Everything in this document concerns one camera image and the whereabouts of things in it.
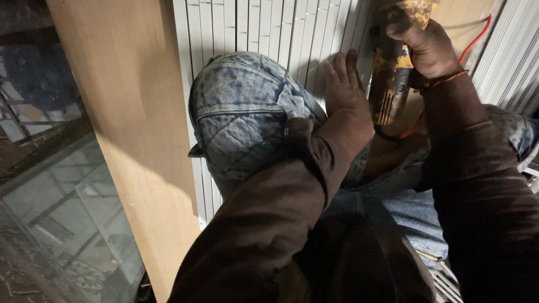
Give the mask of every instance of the jeans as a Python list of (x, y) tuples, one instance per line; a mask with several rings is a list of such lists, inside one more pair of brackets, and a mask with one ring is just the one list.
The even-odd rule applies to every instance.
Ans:
[[(537, 153), (539, 123), (487, 106), (506, 134), (523, 170)], [(213, 57), (195, 79), (189, 115), (198, 144), (190, 157), (205, 157), (223, 199), (246, 179), (286, 157), (285, 122), (309, 118), (316, 131), (327, 116), (313, 97), (277, 62), (252, 52)], [(432, 190), (416, 192), (429, 148), (411, 154), (394, 170), (359, 186), (370, 144), (354, 159), (327, 216), (364, 212), (375, 224), (393, 225), (412, 246), (445, 259), (447, 243), (434, 209)], [(423, 258), (427, 266), (436, 263)]]

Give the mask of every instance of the grooved panel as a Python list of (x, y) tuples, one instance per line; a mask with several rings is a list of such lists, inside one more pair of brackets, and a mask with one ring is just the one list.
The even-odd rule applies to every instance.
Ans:
[[(189, 42), (189, 49), (181, 47), (179, 54), (182, 74), (191, 75), (184, 77), (185, 102), (189, 100), (192, 80), (210, 55), (249, 50), (277, 61), (324, 107), (325, 78), (321, 63), (339, 50), (348, 51), (351, 47), (358, 50), (358, 70), (363, 82), (368, 82), (373, 48), (367, 33), (374, 22), (374, 2), (174, 0), (175, 9), (182, 12), (176, 15), (178, 44)], [(190, 144), (196, 144), (192, 135)], [(208, 172), (206, 160), (192, 161), (203, 229), (223, 200)]]
[(539, 107), (539, 2), (508, 1), (474, 73), (481, 102), (524, 115)]

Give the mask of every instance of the bracelet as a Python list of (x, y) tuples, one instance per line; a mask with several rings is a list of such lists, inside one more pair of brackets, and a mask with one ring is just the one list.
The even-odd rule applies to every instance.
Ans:
[(467, 73), (469, 73), (469, 72), (470, 72), (470, 70), (465, 70), (465, 71), (462, 71), (462, 72), (458, 72), (458, 73), (456, 73), (456, 74), (450, 76), (450, 77), (447, 78), (447, 79), (442, 79), (442, 80), (440, 80), (440, 81), (434, 83), (433, 85), (431, 85), (430, 83), (427, 83), (427, 84), (425, 84), (425, 86), (424, 86), (423, 88), (429, 88), (429, 87), (437, 86), (437, 85), (439, 85), (439, 84), (442, 84), (442, 83), (444, 83), (444, 82), (451, 81), (451, 80), (455, 79), (456, 77), (458, 77), (458, 76), (460, 76), (460, 75), (467, 74)]

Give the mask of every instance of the left hand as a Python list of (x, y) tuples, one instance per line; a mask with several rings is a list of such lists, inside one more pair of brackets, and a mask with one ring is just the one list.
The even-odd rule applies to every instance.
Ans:
[(346, 59), (339, 52), (335, 63), (324, 64), (326, 73), (326, 111), (328, 117), (341, 108), (355, 109), (366, 121), (371, 121), (369, 102), (365, 96), (357, 69), (357, 52), (348, 51)]
[(357, 53), (342, 52), (335, 64), (326, 63), (326, 111), (328, 121), (318, 131), (345, 147), (350, 161), (367, 145), (373, 134), (369, 102), (363, 91), (357, 69)]

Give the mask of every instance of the hand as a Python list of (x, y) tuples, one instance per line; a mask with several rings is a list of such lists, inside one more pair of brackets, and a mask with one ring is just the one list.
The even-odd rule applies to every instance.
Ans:
[(326, 73), (326, 111), (328, 117), (341, 108), (354, 109), (367, 121), (371, 120), (369, 102), (356, 69), (357, 52), (348, 51), (346, 59), (339, 52), (335, 64), (324, 64)]
[(350, 162), (367, 145), (373, 134), (369, 102), (363, 92), (356, 69), (357, 53), (350, 50), (335, 57), (335, 64), (326, 63), (326, 111), (328, 121), (319, 135), (339, 142)]
[(412, 49), (412, 63), (427, 79), (454, 75), (464, 69), (451, 40), (436, 21), (430, 19), (425, 30), (417, 23), (395, 23), (386, 29), (389, 37), (401, 40)]

